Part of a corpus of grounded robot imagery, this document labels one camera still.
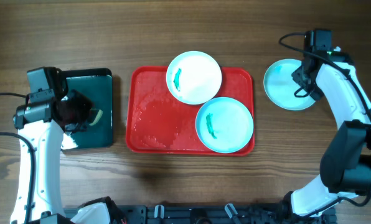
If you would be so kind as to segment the green scouring sponge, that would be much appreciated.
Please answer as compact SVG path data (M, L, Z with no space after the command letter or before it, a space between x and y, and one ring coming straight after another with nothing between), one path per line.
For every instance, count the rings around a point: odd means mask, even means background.
M90 115L89 115L89 117L87 119L88 125L89 126L96 125L99 122L99 120L101 119L102 115L103 115L103 111L102 110L95 109L95 108L91 109L90 110Z

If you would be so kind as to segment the light blue plate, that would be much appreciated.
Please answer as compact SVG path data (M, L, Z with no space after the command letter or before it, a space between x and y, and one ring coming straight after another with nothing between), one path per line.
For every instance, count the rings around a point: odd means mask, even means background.
M198 110L195 131L202 144L211 151L231 154L243 149L252 139L253 116L236 99L213 98Z
M300 86L294 82L292 73L301 66L296 59L282 59L273 63L266 71L263 87L268 98L280 108L300 111L312 106L316 101L310 97L297 98L294 92Z

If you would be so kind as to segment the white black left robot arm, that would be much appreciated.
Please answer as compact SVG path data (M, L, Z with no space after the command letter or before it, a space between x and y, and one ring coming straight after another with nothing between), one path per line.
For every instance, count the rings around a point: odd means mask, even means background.
M65 218L60 193L60 153L80 147L77 136L92 144L108 135L107 113L77 90L31 91L17 109L14 126L21 147L19 186L11 223L37 223L49 216Z

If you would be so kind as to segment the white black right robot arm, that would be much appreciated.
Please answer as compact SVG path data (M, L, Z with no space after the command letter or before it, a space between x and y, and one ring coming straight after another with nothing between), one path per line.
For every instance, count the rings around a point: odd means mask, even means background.
M283 220L311 220L341 202L363 207L371 200L371 102L347 53L329 44L301 50L304 60L292 76L308 96L325 96L337 133L322 156L319 176L287 194Z

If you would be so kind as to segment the black water tray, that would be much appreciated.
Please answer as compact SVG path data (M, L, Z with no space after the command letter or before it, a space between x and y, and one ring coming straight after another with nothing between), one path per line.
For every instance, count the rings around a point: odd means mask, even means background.
M113 144L113 79L107 68L64 71L68 90L77 90L103 111L99 122L89 126L87 120L76 133L64 133L61 150L108 147Z

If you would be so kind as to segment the red plastic tray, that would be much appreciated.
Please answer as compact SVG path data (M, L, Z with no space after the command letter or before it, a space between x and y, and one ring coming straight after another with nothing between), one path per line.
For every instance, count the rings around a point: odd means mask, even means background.
M166 84L167 66L137 68L130 83L126 144L143 154L184 154L193 156L245 156L255 146L253 134L237 152L221 154L207 148L197 136L195 119L201 105L187 105L175 99ZM222 67L222 85L217 97L238 100L254 117L253 79L236 67Z

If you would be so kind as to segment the white round plate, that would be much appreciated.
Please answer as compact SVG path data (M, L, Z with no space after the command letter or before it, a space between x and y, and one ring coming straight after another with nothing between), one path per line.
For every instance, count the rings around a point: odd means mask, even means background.
M207 53L188 51L176 56L166 70L166 84L172 96L188 105L211 100L222 85L222 71Z

